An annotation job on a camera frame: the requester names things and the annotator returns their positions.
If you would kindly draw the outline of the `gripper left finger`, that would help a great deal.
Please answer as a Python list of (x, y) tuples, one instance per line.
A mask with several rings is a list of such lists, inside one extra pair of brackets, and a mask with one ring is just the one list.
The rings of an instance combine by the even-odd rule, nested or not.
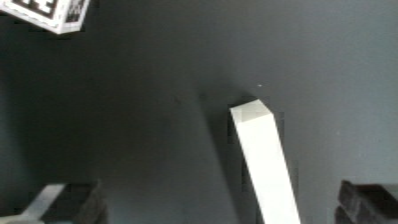
[(108, 224), (101, 184), (48, 184), (23, 212), (0, 217), (0, 224)]

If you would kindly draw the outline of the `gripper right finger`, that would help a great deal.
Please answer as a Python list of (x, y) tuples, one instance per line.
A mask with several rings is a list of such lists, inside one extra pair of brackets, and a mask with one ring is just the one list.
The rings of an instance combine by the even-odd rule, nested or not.
[(398, 184), (341, 181), (334, 224), (398, 224)]

